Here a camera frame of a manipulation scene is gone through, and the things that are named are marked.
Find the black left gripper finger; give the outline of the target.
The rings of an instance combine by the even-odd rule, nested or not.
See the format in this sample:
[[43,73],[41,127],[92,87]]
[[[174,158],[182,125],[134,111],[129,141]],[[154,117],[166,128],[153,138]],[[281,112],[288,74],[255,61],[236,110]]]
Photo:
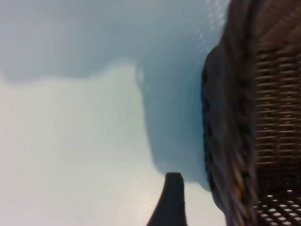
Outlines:
[[186,226],[184,180],[177,172],[165,175],[164,187],[149,226]]

